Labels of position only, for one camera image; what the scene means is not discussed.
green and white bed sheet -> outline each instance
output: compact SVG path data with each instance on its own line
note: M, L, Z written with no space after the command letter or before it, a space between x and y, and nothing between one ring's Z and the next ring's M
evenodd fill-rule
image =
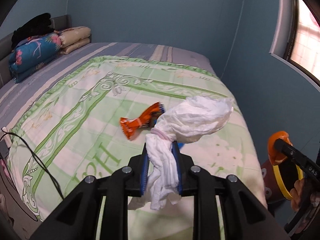
M141 154L148 130L129 141L119 118L136 118L155 102L166 109L186 97L232 97L214 75L200 68L140 58L101 56L58 81L11 130L27 143L58 180L64 195L87 175L110 175ZM251 136L234 103L226 126L181 152L211 174L236 174L264 204L264 187ZM13 138L8 160L24 203L44 220L61 201L47 174ZM183 198L156 212L146 205L128 213L130 239L191 239L193 199Z

candy wrapper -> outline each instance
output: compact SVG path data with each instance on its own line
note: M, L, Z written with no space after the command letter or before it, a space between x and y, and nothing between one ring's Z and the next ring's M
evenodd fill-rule
M125 136L130 140L135 131L141 127L154 127L158 117L164 113L163 104L157 102L152 106L148 107L138 118L127 119L120 118L120 125Z

pink cloth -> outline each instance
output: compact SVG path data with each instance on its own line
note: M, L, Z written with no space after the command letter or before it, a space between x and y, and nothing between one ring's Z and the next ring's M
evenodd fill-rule
M151 133L158 135L161 139L163 140L168 140L170 142L173 142L173 140L171 138L169 138L165 133L163 133L162 131L160 131L157 128L151 128Z
M10 179L10 174L9 174L9 171L7 170L7 167L5 166L4 160L0 160L0 164L3 167L4 174L7 176L8 179Z

blue floral pillow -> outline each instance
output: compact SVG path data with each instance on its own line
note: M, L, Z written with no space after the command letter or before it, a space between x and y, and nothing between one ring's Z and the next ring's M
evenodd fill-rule
M61 47L61 40L55 33L43 37L30 37L28 40L25 44L18 44L10 55L9 69L13 76L47 63Z
M54 54L53 56L49 57L48 59L46 59L45 61L39 63L38 65L29 68L28 70L26 70L25 72L22 73L16 73L16 72L12 72L12 77L14 82L20 83L21 81L23 81L24 79L26 79L28 76L30 76L31 74L33 74L34 72L36 72L38 69L44 67L45 65L47 65L49 62L53 61L55 58L57 57L57 54Z

window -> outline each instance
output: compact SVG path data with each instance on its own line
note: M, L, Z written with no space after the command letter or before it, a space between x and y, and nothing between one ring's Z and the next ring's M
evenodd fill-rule
M293 1L291 36L284 59L320 86L320 27L302 0Z

